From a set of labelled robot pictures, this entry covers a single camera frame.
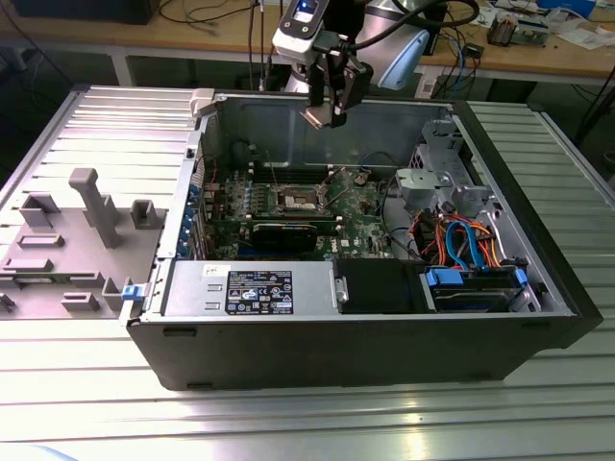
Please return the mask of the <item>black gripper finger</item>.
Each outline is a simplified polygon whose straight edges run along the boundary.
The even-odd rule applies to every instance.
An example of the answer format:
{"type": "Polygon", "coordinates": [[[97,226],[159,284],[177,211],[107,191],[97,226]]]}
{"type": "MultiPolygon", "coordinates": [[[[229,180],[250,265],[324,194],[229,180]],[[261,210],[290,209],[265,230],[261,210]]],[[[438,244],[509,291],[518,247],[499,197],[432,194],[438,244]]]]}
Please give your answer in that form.
{"type": "Polygon", "coordinates": [[[356,55],[329,55],[329,91],[331,128],[343,126],[347,110],[362,102],[374,75],[372,66],[356,55]]]}
{"type": "Polygon", "coordinates": [[[326,58],[318,56],[308,68],[308,107],[310,109],[320,108],[324,103],[326,74],[326,58]]]}

